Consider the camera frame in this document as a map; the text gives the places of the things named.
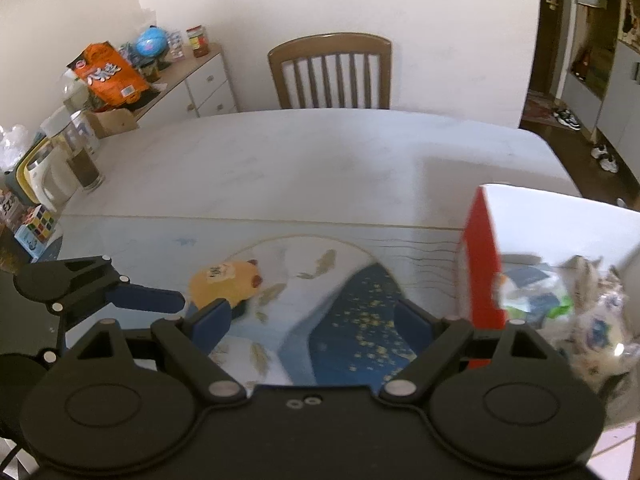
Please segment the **yellow squishy bun toy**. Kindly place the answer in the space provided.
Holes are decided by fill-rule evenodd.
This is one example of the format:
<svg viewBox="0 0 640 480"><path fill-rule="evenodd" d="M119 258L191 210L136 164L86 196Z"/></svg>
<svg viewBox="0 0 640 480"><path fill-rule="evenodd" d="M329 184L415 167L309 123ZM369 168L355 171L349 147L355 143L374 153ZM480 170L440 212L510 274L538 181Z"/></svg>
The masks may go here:
<svg viewBox="0 0 640 480"><path fill-rule="evenodd" d="M217 299L227 300L235 308L255 296L261 284L256 260L225 261L196 272L190 279L189 295L198 310Z"/></svg>

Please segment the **clear bag yellow bread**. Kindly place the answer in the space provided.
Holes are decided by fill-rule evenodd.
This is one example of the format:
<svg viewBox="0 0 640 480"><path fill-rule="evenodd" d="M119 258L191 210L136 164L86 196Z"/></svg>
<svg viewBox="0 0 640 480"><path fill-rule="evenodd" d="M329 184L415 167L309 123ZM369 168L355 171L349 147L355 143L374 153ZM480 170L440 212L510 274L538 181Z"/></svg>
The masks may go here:
<svg viewBox="0 0 640 480"><path fill-rule="evenodd" d="M546 318L538 330L594 391L600 391L609 379L630 373L639 363L639 344L625 316L626 299L623 292L607 292L571 315Z"/></svg>

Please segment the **silver foil snack bag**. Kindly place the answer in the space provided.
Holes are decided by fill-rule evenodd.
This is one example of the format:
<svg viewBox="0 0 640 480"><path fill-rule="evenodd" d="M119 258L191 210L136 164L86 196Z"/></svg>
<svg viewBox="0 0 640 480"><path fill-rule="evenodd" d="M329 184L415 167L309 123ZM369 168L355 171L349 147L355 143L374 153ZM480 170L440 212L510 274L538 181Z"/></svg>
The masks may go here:
<svg viewBox="0 0 640 480"><path fill-rule="evenodd" d="M602 258L589 260L583 256L574 256L562 267L568 276L568 284L572 286L574 305L578 311L589 310L604 295L623 289L614 266L606 273L601 272L602 261Z"/></svg>

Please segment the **rubiks cube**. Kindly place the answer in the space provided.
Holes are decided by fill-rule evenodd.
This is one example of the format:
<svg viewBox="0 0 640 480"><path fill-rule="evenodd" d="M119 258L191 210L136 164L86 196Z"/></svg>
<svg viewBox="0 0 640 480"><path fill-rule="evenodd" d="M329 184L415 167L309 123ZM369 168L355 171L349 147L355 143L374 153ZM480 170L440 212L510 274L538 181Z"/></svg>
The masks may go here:
<svg viewBox="0 0 640 480"><path fill-rule="evenodd" d="M29 208L23 223L40 243L46 244L50 240L58 220L45 206L37 205Z"/></svg>

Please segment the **white electric kettle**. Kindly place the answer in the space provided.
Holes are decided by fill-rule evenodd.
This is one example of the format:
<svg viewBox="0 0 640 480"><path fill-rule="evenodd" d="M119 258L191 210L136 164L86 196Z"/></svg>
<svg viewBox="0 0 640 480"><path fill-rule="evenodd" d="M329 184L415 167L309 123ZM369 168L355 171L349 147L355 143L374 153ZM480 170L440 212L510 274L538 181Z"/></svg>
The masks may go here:
<svg viewBox="0 0 640 480"><path fill-rule="evenodd" d="M46 142L26 159L26 174L39 203L59 214L78 188L78 181L58 145Z"/></svg>

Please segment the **red cardboard box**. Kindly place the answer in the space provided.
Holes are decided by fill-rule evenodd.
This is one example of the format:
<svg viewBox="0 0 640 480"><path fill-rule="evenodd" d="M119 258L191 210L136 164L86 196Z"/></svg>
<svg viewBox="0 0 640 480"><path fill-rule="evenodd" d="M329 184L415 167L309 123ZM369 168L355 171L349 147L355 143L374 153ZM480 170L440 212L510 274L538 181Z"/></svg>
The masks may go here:
<svg viewBox="0 0 640 480"><path fill-rule="evenodd" d="M486 184L457 255L461 316L522 321L604 399L606 423L639 419L639 215L559 193Z"/></svg>

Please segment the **glass bottle dark liquid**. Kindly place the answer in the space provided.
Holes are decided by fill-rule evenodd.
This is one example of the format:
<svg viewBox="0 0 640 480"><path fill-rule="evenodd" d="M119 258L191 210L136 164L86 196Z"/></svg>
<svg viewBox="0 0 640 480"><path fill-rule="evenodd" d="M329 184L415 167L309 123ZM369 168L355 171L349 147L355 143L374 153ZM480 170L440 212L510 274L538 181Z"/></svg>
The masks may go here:
<svg viewBox="0 0 640 480"><path fill-rule="evenodd" d="M65 106L59 107L42 124L41 130L51 142L62 148L67 165L86 191L98 188L103 174L88 151L88 144L76 129Z"/></svg>

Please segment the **orange snack bag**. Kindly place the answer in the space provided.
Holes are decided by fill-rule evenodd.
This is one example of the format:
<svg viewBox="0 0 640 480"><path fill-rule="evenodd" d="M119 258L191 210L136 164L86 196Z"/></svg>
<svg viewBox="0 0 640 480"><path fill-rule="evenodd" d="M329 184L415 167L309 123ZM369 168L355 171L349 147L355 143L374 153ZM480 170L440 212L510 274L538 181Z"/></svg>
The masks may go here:
<svg viewBox="0 0 640 480"><path fill-rule="evenodd" d="M134 104L150 88L108 41L89 44L67 67L112 107Z"/></svg>

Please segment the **white drawer cabinet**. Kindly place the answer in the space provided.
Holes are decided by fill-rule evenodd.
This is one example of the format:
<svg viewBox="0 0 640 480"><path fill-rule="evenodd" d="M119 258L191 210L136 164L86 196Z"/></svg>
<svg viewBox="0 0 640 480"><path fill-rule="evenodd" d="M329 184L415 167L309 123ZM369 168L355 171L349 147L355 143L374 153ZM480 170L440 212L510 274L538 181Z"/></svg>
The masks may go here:
<svg viewBox="0 0 640 480"><path fill-rule="evenodd" d="M172 62L160 72L160 79L152 82L152 89L158 95L134 111L141 128L239 110L219 44L210 44L209 52L200 58L186 52L182 60Z"/></svg>

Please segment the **blue globe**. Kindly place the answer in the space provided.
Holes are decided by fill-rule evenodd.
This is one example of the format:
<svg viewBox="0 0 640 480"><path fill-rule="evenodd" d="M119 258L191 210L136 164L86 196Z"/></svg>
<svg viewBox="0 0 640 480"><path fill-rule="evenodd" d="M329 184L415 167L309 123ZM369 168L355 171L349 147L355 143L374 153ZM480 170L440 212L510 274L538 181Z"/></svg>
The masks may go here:
<svg viewBox="0 0 640 480"><path fill-rule="evenodd" d="M150 26L140 34L134 46L142 58L159 58L168 49L166 32Z"/></svg>

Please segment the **pair of sneakers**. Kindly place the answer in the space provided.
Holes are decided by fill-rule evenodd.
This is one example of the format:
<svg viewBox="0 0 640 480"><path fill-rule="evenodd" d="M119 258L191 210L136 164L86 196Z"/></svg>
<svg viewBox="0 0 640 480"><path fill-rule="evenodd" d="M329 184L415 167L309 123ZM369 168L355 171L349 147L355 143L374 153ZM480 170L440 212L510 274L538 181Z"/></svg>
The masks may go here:
<svg viewBox="0 0 640 480"><path fill-rule="evenodd" d="M580 122L575 115L568 109L562 108L562 110L554 110L553 117L555 120L565 128L570 128L574 131L579 131L582 128Z"/></svg>

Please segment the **red lid jar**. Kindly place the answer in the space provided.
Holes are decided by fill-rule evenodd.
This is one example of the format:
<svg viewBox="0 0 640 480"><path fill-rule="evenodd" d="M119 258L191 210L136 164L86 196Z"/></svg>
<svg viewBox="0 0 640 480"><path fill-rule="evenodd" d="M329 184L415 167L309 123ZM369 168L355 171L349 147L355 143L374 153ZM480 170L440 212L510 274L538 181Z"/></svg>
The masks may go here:
<svg viewBox="0 0 640 480"><path fill-rule="evenodd" d="M202 25L188 28L186 30L186 36L188 36L193 55L196 58L201 58L209 54L206 29Z"/></svg>

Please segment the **wooden chair far side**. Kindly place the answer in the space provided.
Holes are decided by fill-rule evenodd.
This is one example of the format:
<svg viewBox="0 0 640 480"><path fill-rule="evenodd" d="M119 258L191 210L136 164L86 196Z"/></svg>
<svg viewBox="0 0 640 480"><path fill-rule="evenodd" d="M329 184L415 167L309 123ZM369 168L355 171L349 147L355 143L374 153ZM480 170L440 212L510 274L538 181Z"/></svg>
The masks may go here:
<svg viewBox="0 0 640 480"><path fill-rule="evenodd" d="M296 38L268 53L280 107L390 108L393 45L364 32Z"/></svg>

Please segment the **dark wooden door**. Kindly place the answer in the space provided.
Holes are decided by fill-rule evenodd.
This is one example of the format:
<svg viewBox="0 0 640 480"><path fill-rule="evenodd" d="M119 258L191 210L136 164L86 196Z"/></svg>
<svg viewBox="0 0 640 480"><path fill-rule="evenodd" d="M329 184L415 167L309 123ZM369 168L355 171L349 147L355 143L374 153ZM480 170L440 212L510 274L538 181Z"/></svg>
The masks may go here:
<svg viewBox="0 0 640 480"><path fill-rule="evenodd" d="M536 48L529 90L551 94L558 86L558 73L566 44L570 0L540 0Z"/></svg>

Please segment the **grey wall cabinet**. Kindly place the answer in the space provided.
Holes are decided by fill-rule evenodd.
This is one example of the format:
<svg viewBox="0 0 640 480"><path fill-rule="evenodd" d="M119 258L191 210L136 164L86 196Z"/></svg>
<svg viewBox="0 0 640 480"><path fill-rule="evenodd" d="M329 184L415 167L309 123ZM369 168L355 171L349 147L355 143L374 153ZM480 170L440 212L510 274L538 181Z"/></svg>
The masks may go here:
<svg viewBox="0 0 640 480"><path fill-rule="evenodd" d="M570 62L562 101L587 138L612 146L620 166L639 177L639 0L606 9L570 0Z"/></svg>

